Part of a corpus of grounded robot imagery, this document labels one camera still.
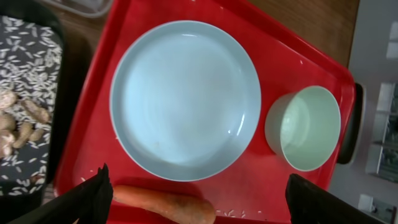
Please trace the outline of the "green bowl with food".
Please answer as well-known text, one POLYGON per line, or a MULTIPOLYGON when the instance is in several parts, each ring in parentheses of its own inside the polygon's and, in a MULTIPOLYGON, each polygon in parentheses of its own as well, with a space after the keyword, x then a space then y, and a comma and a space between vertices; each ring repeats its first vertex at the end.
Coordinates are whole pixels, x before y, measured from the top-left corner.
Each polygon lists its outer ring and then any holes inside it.
POLYGON ((267 113, 264 130, 274 153, 294 169, 309 172, 333 154, 341 113, 329 90, 308 86, 278 98, 267 113))

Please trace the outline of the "light blue plate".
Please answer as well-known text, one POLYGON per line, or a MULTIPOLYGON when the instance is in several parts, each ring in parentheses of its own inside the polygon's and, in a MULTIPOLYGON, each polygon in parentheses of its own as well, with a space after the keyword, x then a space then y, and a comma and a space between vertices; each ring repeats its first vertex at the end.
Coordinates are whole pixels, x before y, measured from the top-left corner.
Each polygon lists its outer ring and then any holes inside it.
POLYGON ((261 87, 242 45, 199 21, 148 30, 125 51, 109 91, 114 132, 145 171, 191 182, 214 176, 248 148, 261 87))

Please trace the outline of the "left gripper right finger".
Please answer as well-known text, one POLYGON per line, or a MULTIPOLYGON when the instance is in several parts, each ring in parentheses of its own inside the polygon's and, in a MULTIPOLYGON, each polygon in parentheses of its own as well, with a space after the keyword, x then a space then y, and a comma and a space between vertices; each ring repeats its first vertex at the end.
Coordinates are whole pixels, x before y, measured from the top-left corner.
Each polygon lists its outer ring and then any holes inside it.
POLYGON ((298 174, 289 175, 285 199, 292 224, 381 224, 298 174))

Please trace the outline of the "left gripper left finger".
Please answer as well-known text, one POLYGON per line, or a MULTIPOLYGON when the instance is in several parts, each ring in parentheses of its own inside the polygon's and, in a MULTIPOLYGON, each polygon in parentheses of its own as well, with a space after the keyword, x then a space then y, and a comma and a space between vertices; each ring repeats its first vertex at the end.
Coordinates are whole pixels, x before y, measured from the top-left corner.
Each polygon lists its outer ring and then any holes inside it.
POLYGON ((105 164, 96 175, 67 193, 18 218, 11 224, 105 224, 113 199, 109 169, 105 164))

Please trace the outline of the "orange carrot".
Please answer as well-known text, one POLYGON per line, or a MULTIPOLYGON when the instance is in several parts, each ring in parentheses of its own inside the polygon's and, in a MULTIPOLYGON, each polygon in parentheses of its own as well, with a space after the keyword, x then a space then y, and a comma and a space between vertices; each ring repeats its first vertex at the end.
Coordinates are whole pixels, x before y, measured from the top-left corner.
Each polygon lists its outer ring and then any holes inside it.
POLYGON ((188 195, 118 185, 113 189, 113 199, 179 224, 213 224, 216 220, 215 209, 209 201, 188 195))

